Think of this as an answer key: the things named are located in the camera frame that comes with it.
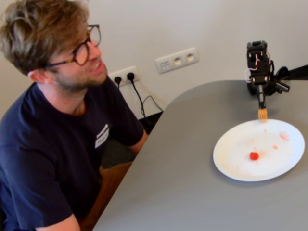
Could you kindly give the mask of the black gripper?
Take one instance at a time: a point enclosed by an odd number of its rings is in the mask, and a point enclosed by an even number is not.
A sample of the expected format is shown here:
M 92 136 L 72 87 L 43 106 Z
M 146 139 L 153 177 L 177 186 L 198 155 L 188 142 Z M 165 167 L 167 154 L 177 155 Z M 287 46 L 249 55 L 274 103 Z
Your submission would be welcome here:
M 266 108 L 265 94 L 263 85 L 267 85 L 269 81 L 269 73 L 250 70 L 250 80 L 253 86 L 257 86 L 258 107 Z

